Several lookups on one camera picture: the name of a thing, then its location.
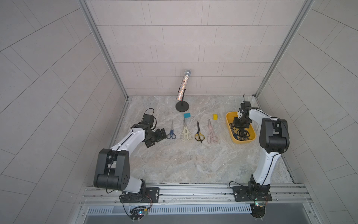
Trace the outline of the yellow storage box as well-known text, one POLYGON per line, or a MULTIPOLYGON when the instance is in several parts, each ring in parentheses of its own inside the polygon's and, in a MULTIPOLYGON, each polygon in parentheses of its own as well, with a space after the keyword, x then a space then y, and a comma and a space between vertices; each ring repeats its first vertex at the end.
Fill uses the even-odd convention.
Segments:
POLYGON ((226 114, 226 125, 232 142, 235 144, 246 144, 255 140, 256 133, 252 125, 239 126, 237 120, 237 112, 229 112, 226 114))

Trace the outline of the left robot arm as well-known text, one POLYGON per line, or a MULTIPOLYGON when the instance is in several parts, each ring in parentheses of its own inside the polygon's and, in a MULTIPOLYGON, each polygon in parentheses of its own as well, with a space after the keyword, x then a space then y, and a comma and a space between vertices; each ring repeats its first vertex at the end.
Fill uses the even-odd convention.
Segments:
POLYGON ((119 190, 141 194, 145 182, 131 176, 130 154, 141 143, 147 147, 167 138, 165 129, 151 129, 148 124, 133 125, 129 133, 111 148, 104 148, 98 154, 93 185, 96 188, 119 190))

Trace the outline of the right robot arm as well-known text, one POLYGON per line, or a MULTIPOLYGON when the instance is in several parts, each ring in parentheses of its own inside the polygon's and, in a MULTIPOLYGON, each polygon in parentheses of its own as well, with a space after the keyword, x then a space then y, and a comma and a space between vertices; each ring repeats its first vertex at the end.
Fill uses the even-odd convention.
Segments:
POLYGON ((249 127, 252 121, 261 125, 259 143, 262 150, 259 164, 248 183, 248 193, 267 193, 275 164, 290 145, 288 122, 272 117, 260 108, 251 107, 245 102, 242 103, 238 116, 239 118, 234 119, 235 127, 249 127))

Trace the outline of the beige kitchen scissors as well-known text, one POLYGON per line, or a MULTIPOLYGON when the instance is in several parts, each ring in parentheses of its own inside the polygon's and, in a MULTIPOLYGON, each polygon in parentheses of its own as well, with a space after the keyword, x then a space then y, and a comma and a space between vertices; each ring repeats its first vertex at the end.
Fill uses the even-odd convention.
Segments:
POLYGON ((191 134, 191 132, 189 131, 188 127, 187 127, 187 124, 186 124, 186 119, 184 118, 183 120, 183 131, 180 135, 180 139, 182 141, 191 141, 193 139, 193 136, 191 134))

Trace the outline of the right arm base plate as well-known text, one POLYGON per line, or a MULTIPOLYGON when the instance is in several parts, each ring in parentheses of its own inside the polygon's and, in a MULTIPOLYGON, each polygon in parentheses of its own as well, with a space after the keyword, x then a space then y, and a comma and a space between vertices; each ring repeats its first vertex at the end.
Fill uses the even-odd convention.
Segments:
POLYGON ((272 201, 272 195, 269 191, 270 185, 254 187, 254 189, 247 186, 234 186, 230 188, 233 190, 236 202, 254 203, 272 201))

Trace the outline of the blue handled scissors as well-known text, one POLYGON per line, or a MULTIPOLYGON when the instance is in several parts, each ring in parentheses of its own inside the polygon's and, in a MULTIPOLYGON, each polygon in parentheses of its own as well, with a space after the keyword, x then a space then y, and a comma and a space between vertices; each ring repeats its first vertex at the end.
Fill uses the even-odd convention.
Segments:
POLYGON ((167 135, 167 139, 176 139, 176 134, 174 133, 174 119, 172 119, 172 124, 170 128, 170 133, 167 135))

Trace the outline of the pink kitchen scissors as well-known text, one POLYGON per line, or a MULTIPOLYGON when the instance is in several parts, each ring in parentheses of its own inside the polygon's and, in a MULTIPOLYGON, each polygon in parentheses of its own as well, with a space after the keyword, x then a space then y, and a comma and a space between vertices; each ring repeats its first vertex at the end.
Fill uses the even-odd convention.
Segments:
POLYGON ((208 138, 207 138, 207 141, 208 141, 209 144, 211 144, 213 142, 215 142, 215 143, 218 142, 218 137, 215 135, 215 133, 213 131, 213 127, 212 127, 210 119, 208 120, 208 138))

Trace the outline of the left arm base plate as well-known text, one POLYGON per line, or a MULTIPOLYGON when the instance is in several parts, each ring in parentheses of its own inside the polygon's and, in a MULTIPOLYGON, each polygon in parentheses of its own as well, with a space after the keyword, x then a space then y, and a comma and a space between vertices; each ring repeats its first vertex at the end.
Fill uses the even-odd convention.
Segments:
POLYGON ((160 188, 146 188, 136 193, 123 193, 119 199, 121 203, 157 203, 159 197, 160 188))

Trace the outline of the black yellow scissors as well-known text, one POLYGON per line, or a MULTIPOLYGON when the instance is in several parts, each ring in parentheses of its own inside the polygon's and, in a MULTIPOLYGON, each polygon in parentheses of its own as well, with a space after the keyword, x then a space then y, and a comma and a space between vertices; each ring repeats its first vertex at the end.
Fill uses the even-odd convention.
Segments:
POLYGON ((200 124, 198 121, 197 121, 197 133, 195 134, 194 137, 196 141, 203 142, 205 140, 205 136, 200 131, 200 124))

